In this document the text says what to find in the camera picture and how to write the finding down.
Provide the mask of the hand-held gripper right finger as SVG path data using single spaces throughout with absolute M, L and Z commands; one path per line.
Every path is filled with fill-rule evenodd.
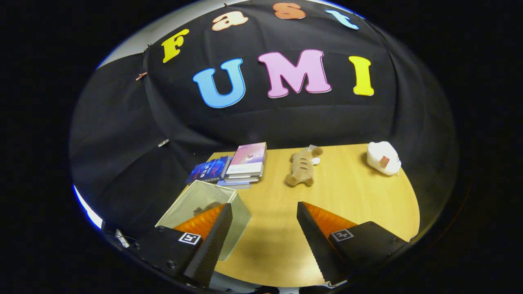
M 376 274 L 409 246 L 373 221 L 358 225 L 304 201 L 297 220 L 323 279 L 334 284 Z

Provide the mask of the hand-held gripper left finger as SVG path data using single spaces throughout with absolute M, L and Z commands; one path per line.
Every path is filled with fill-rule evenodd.
M 223 203 L 175 228 L 155 227 L 131 245 L 131 255 L 180 283 L 208 287 L 233 220 Z

